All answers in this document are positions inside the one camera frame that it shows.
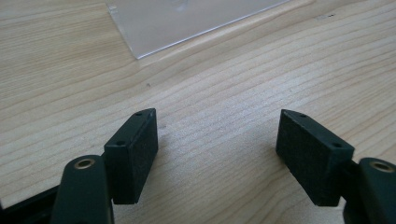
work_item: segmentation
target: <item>wooden table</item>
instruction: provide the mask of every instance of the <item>wooden table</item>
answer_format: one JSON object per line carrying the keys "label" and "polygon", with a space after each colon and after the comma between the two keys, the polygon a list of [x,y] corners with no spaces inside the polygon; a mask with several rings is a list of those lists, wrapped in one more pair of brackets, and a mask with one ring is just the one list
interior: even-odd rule
{"label": "wooden table", "polygon": [[102,0],[0,3],[4,207],[148,107],[160,149],[116,223],[342,223],[276,155],[280,109],[396,163],[396,2],[296,0],[139,61]]}

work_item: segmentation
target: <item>light wood surface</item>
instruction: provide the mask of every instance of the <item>light wood surface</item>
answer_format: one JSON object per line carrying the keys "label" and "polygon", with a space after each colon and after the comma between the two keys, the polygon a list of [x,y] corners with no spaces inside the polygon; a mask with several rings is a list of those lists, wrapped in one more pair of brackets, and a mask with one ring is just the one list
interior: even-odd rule
{"label": "light wood surface", "polygon": [[396,163],[396,2],[292,2],[137,61],[99,0],[0,2],[0,199],[155,107],[160,150],[116,223],[342,223],[275,153],[281,108]]}

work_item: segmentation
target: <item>transparent plastic panel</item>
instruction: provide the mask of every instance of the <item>transparent plastic panel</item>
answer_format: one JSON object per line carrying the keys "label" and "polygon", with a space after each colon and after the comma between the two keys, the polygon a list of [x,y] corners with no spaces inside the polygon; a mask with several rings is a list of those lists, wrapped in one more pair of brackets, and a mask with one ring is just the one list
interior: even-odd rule
{"label": "transparent plastic panel", "polygon": [[290,0],[107,0],[133,55],[142,58]]}

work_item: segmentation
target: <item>screw hole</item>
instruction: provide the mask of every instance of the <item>screw hole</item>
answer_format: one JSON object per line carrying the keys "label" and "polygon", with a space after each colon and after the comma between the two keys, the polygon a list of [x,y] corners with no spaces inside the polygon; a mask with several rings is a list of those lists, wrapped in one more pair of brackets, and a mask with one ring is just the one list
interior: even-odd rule
{"label": "screw hole", "polygon": [[125,146],[125,142],[124,141],[118,141],[116,144],[119,147]]}
{"label": "screw hole", "polygon": [[384,162],[372,161],[370,162],[370,165],[381,172],[385,172],[385,173],[395,172],[395,170],[392,167],[388,166]]}
{"label": "screw hole", "polygon": [[78,170],[87,169],[95,163],[93,159],[84,159],[75,163],[75,168]]}
{"label": "screw hole", "polygon": [[342,147],[343,145],[341,145],[341,144],[339,144],[339,143],[332,143],[332,145],[334,146],[334,147]]}

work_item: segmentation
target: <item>dark green plastic component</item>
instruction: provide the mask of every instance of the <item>dark green plastic component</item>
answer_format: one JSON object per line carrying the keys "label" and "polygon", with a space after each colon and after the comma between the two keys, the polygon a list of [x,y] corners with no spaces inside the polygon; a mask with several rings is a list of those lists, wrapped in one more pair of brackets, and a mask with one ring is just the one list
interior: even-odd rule
{"label": "dark green plastic component", "polygon": [[359,162],[359,192],[371,223],[396,223],[396,166],[374,158]]}
{"label": "dark green plastic component", "polygon": [[336,206],[354,148],[305,114],[282,110],[276,153],[319,206]]}
{"label": "dark green plastic component", "polygon": [[50,223],[58,186],[47,189],[7,209],[0,204],[0,223]]}
{"label": "dark green plastic component", "polygon": [[102,157],[83,156],[64,167],[52,224],[114,223]]}
{"label": "dark green plastic component", "polygon": [[157,151],[154,108],[133,114],[108,140],[103,156],[115,204],[138,202]]}

